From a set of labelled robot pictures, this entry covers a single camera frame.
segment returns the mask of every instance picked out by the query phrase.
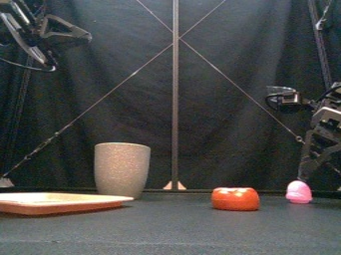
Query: cable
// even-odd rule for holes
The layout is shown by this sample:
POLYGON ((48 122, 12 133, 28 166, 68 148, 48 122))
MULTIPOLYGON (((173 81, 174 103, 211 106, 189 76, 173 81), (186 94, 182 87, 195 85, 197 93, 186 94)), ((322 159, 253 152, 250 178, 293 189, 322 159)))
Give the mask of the cable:
POLYGON ((52 73, 52 72, 55 72, 57 70, 56 66, 52 66, 51 69, 40 69, 40 68, 32 68, 32 67, 24 66, 21 64, 17 64, 17 63, 15 63, 15 62, 12 62, 9 60, 5 60, 3 58, 0 58, 0 61, 7 63, 7 64, 9 64, 9 65, 12 65, 12 66, 15 66, 15 67, 17 67, 17 68, 32 70, 35 72, 52 73))

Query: diagonal wire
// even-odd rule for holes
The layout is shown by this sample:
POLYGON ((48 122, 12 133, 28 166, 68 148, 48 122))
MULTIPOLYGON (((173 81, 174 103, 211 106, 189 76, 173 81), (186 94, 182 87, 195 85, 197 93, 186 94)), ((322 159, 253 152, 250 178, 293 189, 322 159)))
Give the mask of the diagonal wire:
POLYGON ((123 79, 123 81, 95 101, 94 104, 55 132, 55 134, 45 139, 37 147, 29 152, 21 161, 19 161, 15 166, 0 176, 5 177, 15 169, 17 169, 31 158, 32 156, 52 142, 52 140, 74 125, 74 123, 91 111, 91 109, 112 94, 112 92, 139 73, 139 71, 158 58, 159 55, 173 46, 168 44, 154 56, 152 58, 123 79))
MULTIPOLYGON (((156 20, 164 25, 164 27, 173 32, 171 28, 163 22, 163 20, 158 17, 158 15, 152 12, 152 10, 142 3, 140 0, 136 0, 142 6, 147 9, 151 15, 156 18, 156 20)), ((206 61, 206 63, 217 70, 217 72, 230 81, 234 87, 242 92, 242 94, 255 103, 255 105, 269 114, 269 116, 274 119, 274 121, 288 130, 290 134, 293 134, 297 142, 305 143, 304 139, 300 135, 297 135, 293 130, 286 126, 286 124, 274 116, 274 114, 261 105, 261 103, 253 98, 253 96, 242 89, 242 87, 237 84, 237 82, 223 73, 223 71, 209 61, 209 59, 199 53, 199 51, 183 40, 183 36, 198 26, 198 24, 211 15, 211 13, 219 8, 219 6, 226 2, 222 0, 219 4, 207 12, 207 14, 194 23, 194 25, 186 30, 186 32, 178 37, 178 39, 186 44, 186 46, 197 53, 197 55, 206 61)))
POLYGON ((277 123, 290 132, 296 140, 304 143, 302 137, 297 135, 293 130, 285 125, 285 123, 271 114, 271 112, 261 105, 261 103, 253 98, 253 96, 242 89, 242 87, 233 81, 233 79, 223 73, 223 71, 209 61, 209 59, 198 52, 198 50, 183 40, 179 39, 186 46, 197 53, 197 55, 206 61, 206 63, 217 70, 217 72, 230 81, 230 83, 238 88, 243 95, 255 103, 255 105, 271 116, 277 123))

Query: black backdrop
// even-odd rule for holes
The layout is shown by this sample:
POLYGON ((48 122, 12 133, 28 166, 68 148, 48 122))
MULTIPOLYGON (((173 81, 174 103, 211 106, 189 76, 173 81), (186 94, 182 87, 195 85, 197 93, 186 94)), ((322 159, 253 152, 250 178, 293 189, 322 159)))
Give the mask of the black backdrop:
MULTIPOLYGON (((178 51, 178 179, 190 189, 285 189, 296 179, 301 144, 223 75, 265 108, 267 86, 293 87, 310 99, 322 93, 308 3, 221 2, 179 1, 179 35, 190 31, 178 51)), ((324 2, 317 6, 321 12, 324 2)), ((48 13, 90 31, 94 41, 63 55, 52 74, 0 64, 3 172, 119 86, 9 176, 17 186, 95 187, 95 144, 126 141, 151 147, 147 188, 163 188, 171 180, 173 1, 53 0, 48 13)), ((338 19, 325 32, 334 80, 338 19)), ((16 46, 0 51, 25 63, 16 46)), ((309 113, 271 113, 305 135, 309 113)), ((324 176, 316 188, 334 188, 324 176)))

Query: vertical pole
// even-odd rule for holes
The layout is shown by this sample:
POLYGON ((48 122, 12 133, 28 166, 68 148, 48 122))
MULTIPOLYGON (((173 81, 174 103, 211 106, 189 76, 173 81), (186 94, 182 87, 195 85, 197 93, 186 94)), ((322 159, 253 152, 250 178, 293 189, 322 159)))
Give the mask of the vertical pole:
POLYGON ((173 0, 171 189, 178 190, 178 0, 173 0))
POLYGON ((317 15, 317 7, 316 7, 314 0, 308 0, 308 7, 309 7, 310 18, 313 23, 314 40, 316 40, 317 51, 318 51, 325 90, 328 91, 332 88, 333 82, 332 82, 330 68, 329 68, 326 51, 325 51, 324 37, 322 37, 321 31, 316 29, 316 24, 318 22, 318 15, 317 15))

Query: metal pole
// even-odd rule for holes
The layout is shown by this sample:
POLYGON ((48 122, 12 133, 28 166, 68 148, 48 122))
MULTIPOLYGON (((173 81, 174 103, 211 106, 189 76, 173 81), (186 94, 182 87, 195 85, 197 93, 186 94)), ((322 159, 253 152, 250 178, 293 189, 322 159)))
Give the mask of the metal pole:
POLYGON ((178 0, 173 0, 171 189, 178 190, 178 0))

